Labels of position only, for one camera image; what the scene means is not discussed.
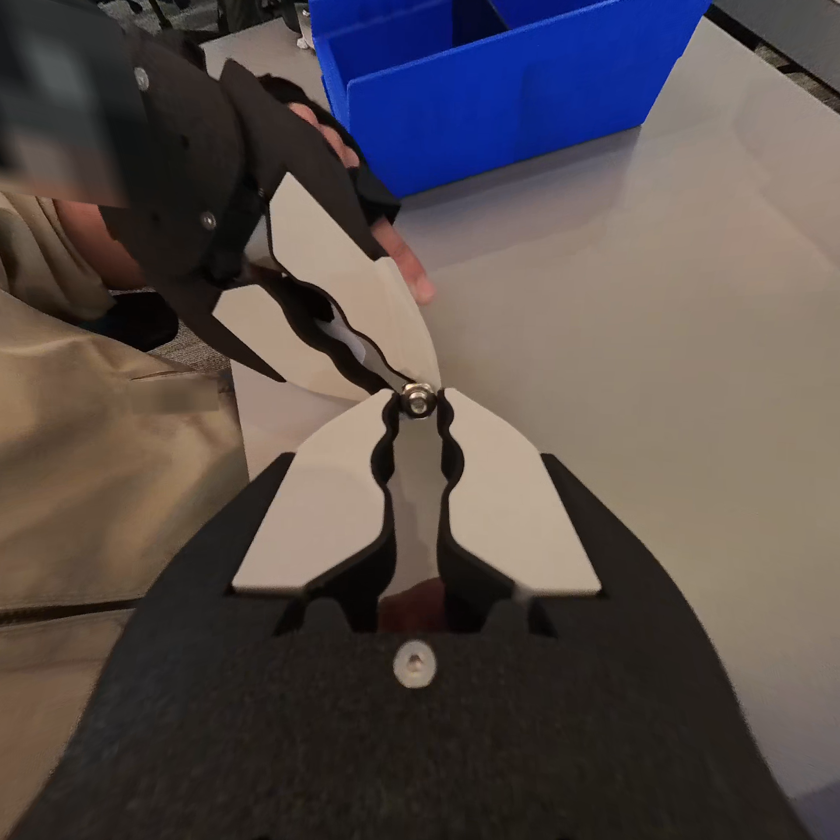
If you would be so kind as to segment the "blue divided storage bin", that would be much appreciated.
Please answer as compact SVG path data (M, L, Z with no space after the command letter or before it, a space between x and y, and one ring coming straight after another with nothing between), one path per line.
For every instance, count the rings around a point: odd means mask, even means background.
M332 113L405 197L641 125L709 5L309 7Z

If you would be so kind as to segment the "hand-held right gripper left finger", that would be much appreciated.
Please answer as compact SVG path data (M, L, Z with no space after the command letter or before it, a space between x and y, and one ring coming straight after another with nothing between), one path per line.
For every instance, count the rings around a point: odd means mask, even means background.
M352 626L377 624L396 570L388 482L400 400L377 392L297 449L233 578L239 595L333 599Z

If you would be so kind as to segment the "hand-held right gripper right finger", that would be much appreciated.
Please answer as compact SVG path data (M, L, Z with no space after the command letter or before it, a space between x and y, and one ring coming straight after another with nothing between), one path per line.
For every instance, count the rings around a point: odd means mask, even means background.
M602 582L537 447L462 392L440 392L436 416L448 622L483 623L499 602L529 614L542 599L599 596Z

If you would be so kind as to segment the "person's right hand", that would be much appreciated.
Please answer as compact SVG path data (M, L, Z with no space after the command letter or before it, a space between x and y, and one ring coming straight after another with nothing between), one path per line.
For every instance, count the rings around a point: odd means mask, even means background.
M431 634L448 630L445 587L438 578L380 600L377 631L382 634Z

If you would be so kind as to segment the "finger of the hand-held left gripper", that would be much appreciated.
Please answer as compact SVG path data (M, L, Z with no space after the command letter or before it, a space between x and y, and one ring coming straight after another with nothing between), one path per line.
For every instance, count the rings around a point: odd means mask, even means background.
M216 320L285 382L303 390L350 402L394 390L323 328L335 320L329 300L294 280L223 291Z
M403 379L442 386L424 317L395 261L366 255L294 174L284 174L270 198L247 260L320 290Z

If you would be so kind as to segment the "person's left hand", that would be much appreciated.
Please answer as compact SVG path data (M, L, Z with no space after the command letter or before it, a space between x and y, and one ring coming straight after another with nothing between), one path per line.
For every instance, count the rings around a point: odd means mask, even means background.
M339 133L325 123L321 123L309 106L298 102L288 103L288 108L300 119L317 129L333 152L339 157L346 169L354 171L360 168L359 155L342 139ZM420 260L409 247L405 239L385 218L377 219L371 226L376 241L394 260L397 268L419 305L426 305L434 299L435 288Z

